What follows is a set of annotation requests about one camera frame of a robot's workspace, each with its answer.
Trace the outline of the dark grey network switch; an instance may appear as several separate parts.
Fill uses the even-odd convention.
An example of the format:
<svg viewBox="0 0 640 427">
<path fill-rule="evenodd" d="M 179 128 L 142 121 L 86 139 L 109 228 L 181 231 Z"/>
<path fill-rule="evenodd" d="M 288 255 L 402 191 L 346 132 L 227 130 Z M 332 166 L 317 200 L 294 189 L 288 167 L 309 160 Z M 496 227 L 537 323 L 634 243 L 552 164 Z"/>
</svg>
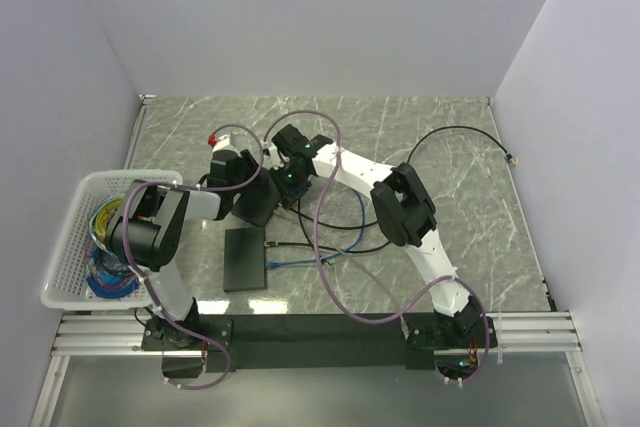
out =
<svg viewBox="0 0 640 427">
<path fill-rule="evenodd" d="M 264 227 L 242 227 L 225 231 L 225 293 L 251 292 L 267 288 L 265 250 Z"/>
</svg>

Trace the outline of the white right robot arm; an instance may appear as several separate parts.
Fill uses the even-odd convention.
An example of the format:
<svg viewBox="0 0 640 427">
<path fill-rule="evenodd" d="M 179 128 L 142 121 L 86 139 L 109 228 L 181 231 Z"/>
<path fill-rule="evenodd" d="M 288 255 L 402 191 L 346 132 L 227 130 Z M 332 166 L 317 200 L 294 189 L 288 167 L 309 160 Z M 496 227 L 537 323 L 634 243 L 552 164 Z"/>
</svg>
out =
<svg viewBox="0 0 640 427">
<path fill-rule="evenodd" d="M 445 279 L 430 289 L 443 340 L 461 346 L 473 337 L 481 319 L 479 302 L 455 280 L 456 268 L 437 230 L 435 204 L 411 165 L 377 163 L 326 136 L 309 139 L 292 125 L 279 130 L 269 147 L 277 151 L 271 175 L 285 206 L 306 193 L 312 176 L 339 182 L 368 198 L 381 233 L 405 249 L 423 280 Z"/>
</svg>

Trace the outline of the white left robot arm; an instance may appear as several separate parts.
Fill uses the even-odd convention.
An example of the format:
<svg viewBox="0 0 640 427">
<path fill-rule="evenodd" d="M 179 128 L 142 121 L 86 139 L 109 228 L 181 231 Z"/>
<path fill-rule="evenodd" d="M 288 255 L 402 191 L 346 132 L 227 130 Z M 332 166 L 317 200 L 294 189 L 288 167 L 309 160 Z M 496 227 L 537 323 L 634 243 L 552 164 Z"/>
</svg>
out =
<svg viewBox="0 0 640 427">
<path fill-rule="evenodd" d="M 148 291 L 155 315 L 168 321 L 165 335 L 176 347 L 194 346 L 201 335 L 196 301 L 185 286 L 175 256 L 184 223 L 222 220 L 235 199 L 259 185 L 265 175 L 248 150 L 223 148 L 212 154 L 202 183 L 136 179 L 108 223 L 105 245 Z"/>
</svg>

